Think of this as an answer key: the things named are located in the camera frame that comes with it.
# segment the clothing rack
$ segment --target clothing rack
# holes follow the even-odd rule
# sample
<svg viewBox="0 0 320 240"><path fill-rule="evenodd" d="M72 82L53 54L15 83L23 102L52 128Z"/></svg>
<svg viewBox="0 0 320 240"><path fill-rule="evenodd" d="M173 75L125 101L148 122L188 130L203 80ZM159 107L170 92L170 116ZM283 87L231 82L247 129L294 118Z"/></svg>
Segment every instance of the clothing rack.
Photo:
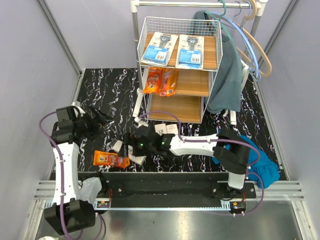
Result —
<svg viewBox="0 0 320 240"><path fill-rule="evenodd" d="M260 19L263 15L264 9L268 0L249 0L252 6L252 13L247 16L247 20L253 20L253 25L250 30L252 36L255 35ZM154 6L154 7L203 7L203 8L224 8L222 2L184 2L184 1L144 1L144 0L131 0L131 12L133 21L133 32L134 32L134 42L135 42L135 55L136 55L136 65L137 65L137 75L139 81L139 88L137 89L137 99L133 110L133 117L138 117L139 110L141 108L142 100L144 100L145 109L147 109L146 97L143 94L143 76L141 70L141 64L138 53L139 44L139 28L138 28L138 7L143 6ZM229 9L249 9L250 4L247 2L226 2L226 8Z"/></svg>

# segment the barcode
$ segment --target barcode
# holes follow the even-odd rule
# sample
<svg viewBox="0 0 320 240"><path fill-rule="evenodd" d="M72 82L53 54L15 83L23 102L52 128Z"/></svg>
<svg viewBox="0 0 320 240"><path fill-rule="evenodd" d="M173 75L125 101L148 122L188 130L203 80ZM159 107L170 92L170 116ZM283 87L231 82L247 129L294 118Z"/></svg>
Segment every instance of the barcode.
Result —
<svg viewBox="0 0 320 240"><path fill-rule="evenodd" d="M199 62L200 62L200 59L193 57L193 58L192 58L192 62L194 62L194 63L199 63Z"/></svg>
<svg viewBox="0 0 320 240"><path fill-rule="evenodd" d="M163 59L165 59L165 56L157 55L155 58L159 59L159 60L163 60Z"/></svg>

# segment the black marble surface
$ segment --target black marble surface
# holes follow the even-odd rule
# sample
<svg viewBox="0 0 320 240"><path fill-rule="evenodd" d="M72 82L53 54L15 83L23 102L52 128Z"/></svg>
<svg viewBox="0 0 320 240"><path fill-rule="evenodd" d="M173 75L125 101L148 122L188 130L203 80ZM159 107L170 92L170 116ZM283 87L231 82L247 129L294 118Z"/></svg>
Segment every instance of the black marble surface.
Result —
<svg viewBox="0 0 320 240"><path fill-rule="evenodd" d="M133 162L125 169L109 166L93 166L94 151L110 151L108 143L122 139L125 132L135 129L132 117L137 98L138 76L135 68L86 69L78 101L86 111L90 104L113 117L113 122L94 141L84 139L80 146L79 172L217 172L221 166L214 164L211 157L185 155L164 159L158 155L147 156L142 166ZM268 131L266 120L252 79L248 79L242 92L241 112L237 113L237 125L232 128L241 135L249 137L257 146L277 163L277 156ZM140 114L145 113L144 104ZM149 121L149 125L161 123ZM206 112L202 124L183 123L182 133L186 136L203 136L229 129L229 115Z"/></svg>

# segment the wire basket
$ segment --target wire basket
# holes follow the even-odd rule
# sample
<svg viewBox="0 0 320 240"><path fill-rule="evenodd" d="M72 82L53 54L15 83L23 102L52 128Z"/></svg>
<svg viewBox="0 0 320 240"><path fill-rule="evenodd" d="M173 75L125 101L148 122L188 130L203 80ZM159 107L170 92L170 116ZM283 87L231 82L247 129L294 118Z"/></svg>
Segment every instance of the wire basket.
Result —
<svg viewBox="0 0 320 240"><path fill-rule="evenodd" d="M148 34L155 32L161 32L163 34L215 37L217 70L214 71L218 71L223 56L219 21L147 16L144 19L137 47L139 59L143 57Z"/></svg>

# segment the gray cloth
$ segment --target gray cloth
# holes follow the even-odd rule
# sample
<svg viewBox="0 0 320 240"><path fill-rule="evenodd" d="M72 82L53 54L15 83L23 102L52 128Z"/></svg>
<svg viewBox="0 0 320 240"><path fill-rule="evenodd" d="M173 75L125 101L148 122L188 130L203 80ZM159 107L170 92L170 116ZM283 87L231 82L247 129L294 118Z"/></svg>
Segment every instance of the gray cloth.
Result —
<svg viewBox="0 0 320 240"><path fill-rule="evenodd" d="M208 20L204 11L198 11L193 19ZM241 109L241 83L242 65L240 55L233 39L222 35L222 60L217 73L210 97L205 98L208 102L207 110L217 114L224 109L239 112Z"/></svg>

